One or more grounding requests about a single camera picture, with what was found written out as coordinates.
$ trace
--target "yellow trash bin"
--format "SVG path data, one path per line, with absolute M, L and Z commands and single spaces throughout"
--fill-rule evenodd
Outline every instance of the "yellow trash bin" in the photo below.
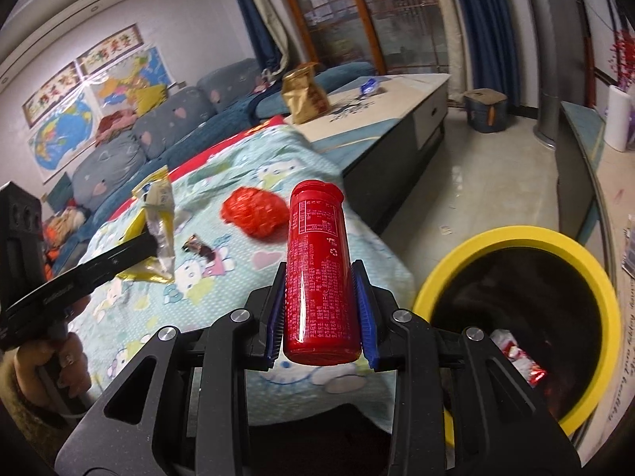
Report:
M 414 312 L 434 327 L 509 329 L 547 370 L 536 386 L 570 436 L 591 415 L 617 364 L 615 291 L 596 259 L 558 232 L 512 226 L 454 249 L 423 284 Z M 454 444 L 445 412 L 446 441 Z

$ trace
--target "blue curtain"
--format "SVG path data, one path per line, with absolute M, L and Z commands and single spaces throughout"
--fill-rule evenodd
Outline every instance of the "blue curtain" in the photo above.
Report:
M 271 37 L 269 30 L 253 0 L 238 0 L 242 18 L 247 27 L 249 38 L 252 40 L 253 51 L 260 69 L 276 71 L 280 66 L 282 53 Z
M 489 87 L 520 105 L 520 70 L 507 0 L 459 0 L 466 22 L 474 87 Z

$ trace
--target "metal screw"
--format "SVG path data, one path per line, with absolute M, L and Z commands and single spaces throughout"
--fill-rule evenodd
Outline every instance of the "metal screw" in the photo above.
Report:
M 172 340 L 177 335 L 177 330 L 172 326 L 164 327 L 159 331 L 159 340 L 163 342 L 167 342 L 167 340 Z
M 485 338 L 485 333 L 478 327 L 468 327 L 466 335 L 470 340 L 474 340 L 475 342 L 480 342 Z
M 395 322 L 405 324 L 406 322 L 410 322 L 412 320 L 412 313 L 408 310 L 397 310 L 393 313 L 393 320 Z
M 245 309 L 234 310 L 229 316 L 234 322 L 244 322 L 249 318 L 249 311 Z

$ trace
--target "red flower decoration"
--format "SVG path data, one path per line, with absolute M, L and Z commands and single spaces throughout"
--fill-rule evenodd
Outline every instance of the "red flower decoration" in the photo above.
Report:
M 635 81 L 635 38 L 628 30 L 616 34 L 618 39 L 611 48 L 613 58 L 610 65 L 617 75 L 620 89 L 628 91 Z

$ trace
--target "world map poster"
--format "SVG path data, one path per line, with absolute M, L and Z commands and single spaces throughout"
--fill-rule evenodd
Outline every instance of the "world map poster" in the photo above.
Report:
M 28 144 L 44 182 L 92 144 L 98 125 L 87 95 L 79 91 L 34 129 Z
M 88 81 L 103 116 L 135 109 L 137 89 L 157 84 L 169 86 L 171 82 L 156 47 L 137 50 Z

